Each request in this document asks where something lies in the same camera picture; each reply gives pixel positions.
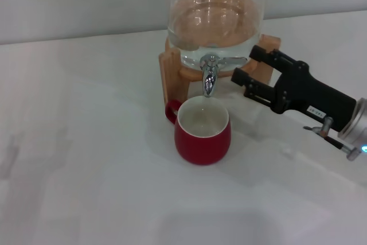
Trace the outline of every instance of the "water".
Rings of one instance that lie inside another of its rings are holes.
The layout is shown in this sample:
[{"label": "water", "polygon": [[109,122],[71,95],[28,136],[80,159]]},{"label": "water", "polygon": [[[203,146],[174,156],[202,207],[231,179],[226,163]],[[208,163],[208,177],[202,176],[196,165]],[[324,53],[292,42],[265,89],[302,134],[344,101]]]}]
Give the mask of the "water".
[{"label": "water", "polygon": [[212,104],[188,107],[179,122],[188,133],[209,137],[220,133],[227,125],[227,118],[223,111]]},{"label": "water", "polygon": [[181,60],[198,69],[207,53],[248,58],[259,41],[260,14],[252,0],[177,0],[171,7],[169,41]]}]

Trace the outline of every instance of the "glass jar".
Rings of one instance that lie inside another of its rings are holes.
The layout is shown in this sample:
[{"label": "glass jar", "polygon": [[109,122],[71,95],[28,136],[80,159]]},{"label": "glass jar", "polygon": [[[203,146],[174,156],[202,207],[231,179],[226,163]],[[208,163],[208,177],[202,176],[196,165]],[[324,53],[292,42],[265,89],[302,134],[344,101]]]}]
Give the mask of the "glass jar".
[{"label": "glass jar", "polygon": [[170,0],[168,38],[199,69],[208,53],[248,58],[259,41],[265,0]]}]

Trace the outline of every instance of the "red mug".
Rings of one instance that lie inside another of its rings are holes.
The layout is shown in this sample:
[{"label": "red mug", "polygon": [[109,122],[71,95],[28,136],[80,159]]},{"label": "red mug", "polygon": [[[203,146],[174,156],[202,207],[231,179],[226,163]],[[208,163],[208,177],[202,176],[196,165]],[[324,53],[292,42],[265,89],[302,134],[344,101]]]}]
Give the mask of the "red mug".
[{"label": "red mug", "polygon": [[174,124],[177,151],[188,162],[211,165],[227,153],[231,144],[231,122],[220,100],[204,96],[184,103],[171,100],[166,105],[166,116]]}]

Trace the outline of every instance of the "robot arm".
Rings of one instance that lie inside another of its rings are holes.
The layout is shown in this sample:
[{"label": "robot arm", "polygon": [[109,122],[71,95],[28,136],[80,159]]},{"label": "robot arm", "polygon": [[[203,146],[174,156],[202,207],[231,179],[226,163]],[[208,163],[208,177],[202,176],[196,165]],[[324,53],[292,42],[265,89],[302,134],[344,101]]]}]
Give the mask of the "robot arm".
[{"label": "robot arm", "polygon": [[[347,152],[349,160],[354,160],[362,151],[367,151],[367,100],[355,99],[321,83],[313,78],[309,66],[296,61],[281,51],[266,53],[265,49],[254,46],[250,58],[264,62],[282,74],[274,87],[251,78],[241,69],[235,69],[232,81],[246,86],[244,96],[253,99],[273,112],[282,114],[287,110],[297,110],[323,123],[320,128],[309,129],[335,147]],[[354,146],[352,150],[343,143],[328,137],[330,129]]]}]

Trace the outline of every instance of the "metal screw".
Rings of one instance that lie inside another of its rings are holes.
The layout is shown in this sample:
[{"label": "metal screw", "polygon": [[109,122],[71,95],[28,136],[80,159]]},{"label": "metal screw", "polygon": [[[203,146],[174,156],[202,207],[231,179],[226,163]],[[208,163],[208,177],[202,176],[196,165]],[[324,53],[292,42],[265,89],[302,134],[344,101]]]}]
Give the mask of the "metal screw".
[{"label": "metal screw", "polygon": [[334,120],[332,119],[332,117],[325,117],[325,120],[323,121],[323,125],[320,130],[320,136],[322,138],[326,138],[328,136],[329,130],[333,122]]}]

